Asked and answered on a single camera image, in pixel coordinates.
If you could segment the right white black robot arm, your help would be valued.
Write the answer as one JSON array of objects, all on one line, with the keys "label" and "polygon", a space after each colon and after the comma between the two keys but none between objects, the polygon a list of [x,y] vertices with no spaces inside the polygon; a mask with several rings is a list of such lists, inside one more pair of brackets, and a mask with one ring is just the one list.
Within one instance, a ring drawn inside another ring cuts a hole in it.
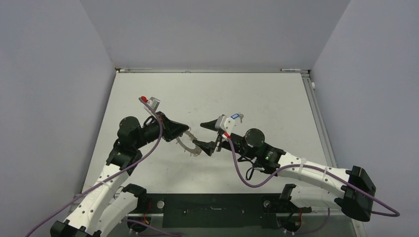
[{"label": "right white black robot arm", "polygon": [[249,129],[243,136],[232,133],[233,122],[230,118],[225,125],[213,120],[201,123],[201,127],[217,132],[215,141],[192,141],[208,156],[227,149],[240,156],[237,161],[248,158],[252,161],[253,169],[269,176],[292,178],[314,186],[302,189],[290,184],[291,190],[284,190],[285,194],[279,198],[283,210],[328,207],[341,210],[352,219],[370,221],[376,186],[365,169],[359,166],[353,166],[352,169],[329,167],[296,157],[266,143],[264,133],[257,128]]}]

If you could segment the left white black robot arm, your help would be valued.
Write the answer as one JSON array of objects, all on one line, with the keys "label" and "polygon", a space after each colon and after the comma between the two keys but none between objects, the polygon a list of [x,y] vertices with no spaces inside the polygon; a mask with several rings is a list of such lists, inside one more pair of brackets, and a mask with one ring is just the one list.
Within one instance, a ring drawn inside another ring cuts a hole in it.
[{"label": "left white black robot arm", "polygon": [[157,112],[144,126],[135,117],[121,120],[114,143],[95,185],[87,190],[81,203],[63,222],[56,221],[52,237],[106,237],[131,211],[142,212],[147,206],[147,190],[128,184],[115,201],[117,189],[133,173],[144,155],[140,148],[164,139],[170,142],[189,130],[189,126],[171,121]]}]

